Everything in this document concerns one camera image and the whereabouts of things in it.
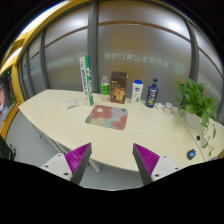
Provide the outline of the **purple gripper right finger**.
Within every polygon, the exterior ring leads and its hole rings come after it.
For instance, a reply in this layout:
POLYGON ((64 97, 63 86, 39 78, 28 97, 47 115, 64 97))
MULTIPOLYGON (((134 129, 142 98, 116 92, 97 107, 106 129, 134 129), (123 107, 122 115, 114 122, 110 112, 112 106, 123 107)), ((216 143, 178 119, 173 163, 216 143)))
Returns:
POLYGON ((148 185, 179 170, 168 156, 159 156, 136 143, 133 144, 133 155, 143 185, 148 185))

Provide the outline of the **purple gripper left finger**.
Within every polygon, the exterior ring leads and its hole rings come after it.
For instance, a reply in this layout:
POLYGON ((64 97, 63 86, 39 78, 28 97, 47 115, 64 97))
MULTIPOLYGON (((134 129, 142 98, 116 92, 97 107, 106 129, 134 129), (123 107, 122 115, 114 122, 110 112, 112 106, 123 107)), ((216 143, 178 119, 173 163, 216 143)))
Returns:
POLYGON ((58 153, 41 166, 56 176, 79 185, 92 153, 91 144, 87 143, 67 154, 58 153))

